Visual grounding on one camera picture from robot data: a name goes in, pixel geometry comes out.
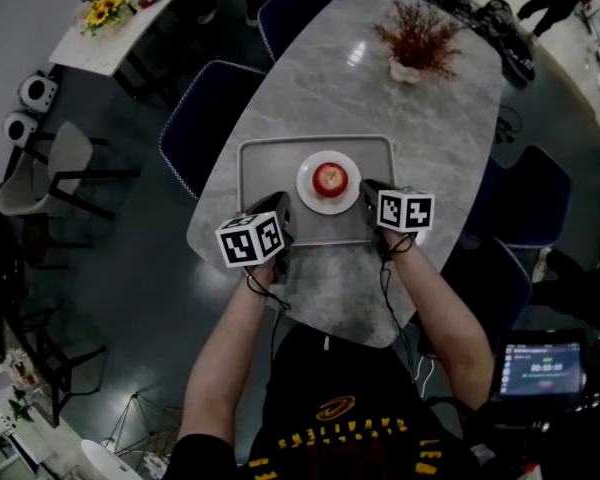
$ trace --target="shirt sleeve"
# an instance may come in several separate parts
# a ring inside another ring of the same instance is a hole
[[[176,443],[163,480],[229,478],[236,472],[233,448],[222,439],[191,434]]]

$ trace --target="marble tabletop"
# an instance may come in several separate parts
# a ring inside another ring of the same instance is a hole
[[[372,26],[393,0],[333,0],[276,62],[238,120],[197,204],[187,242],[230,276],[214,236],[237,210],[238,145],[249,139],[381,134],[393,142],[398,186],[436,195],[434,229],[421,248],[442,269],[464,226],[486,166],[503,79],[500,57],[470,30],[452,81],[424,74],[415,85],[389,76],[388,52]],[[398,329],[386,308],[374,247],[294,247],[289,280],[275,293],[288,315],[335,336],[386,347]],[[397,274],[389,298],[401,325],[413,304]]]
[[[131,49],[172,1],[158,0],[147,9],[138,8],[137,14],[113,36],[92,37],[88,33],[83,36],[71,26],[49,57],[49,62],[113,76]]]

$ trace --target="shirt logo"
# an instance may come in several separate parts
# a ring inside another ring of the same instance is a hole
[[[356,405],[356,399],[353,396],[339,396],[333,400],[329,400],[327,403],[322,404],[320,409],[323,411],[316,414],[318,421],[330,421],[335,420],[338,416],[342,416],[345,412]]]

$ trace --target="dark blue chair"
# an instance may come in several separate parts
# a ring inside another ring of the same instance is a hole
[[[476,316],[495,352],[498,339],[513,329],[531,296],[531,280],[518,259],[496,238],[476,249],[456,244],[441,274]],[[420,329],[420,352],[432,354],[422,324],[415,318],[412,322]]]
[[[160,154],[200,198],[233,127],[265,78],[246,66],[214,60],[187,89],[160,136]]]
[[[495,236],[514,249],[540,249],[560,236],[569,206],[571,179],[536,146],[505,169],[489,159],[464,232]]]
[[[267,0],[258,11],[258,28],[275,62],[331,0]]]

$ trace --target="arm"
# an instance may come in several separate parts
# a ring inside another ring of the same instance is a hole
[[[388,230],[385,237],[390,248],[401,238]],[[480,323],[415,243],[392,259],[454,395],[478,409],[489,397],[493,374],[493,356]]]
[[[269,289],[271,264],[253,276]],[[267,298],[251,291],[243,277],[191,371],[180,435],[207,434],[233,446],[234,418],[249,373]]]

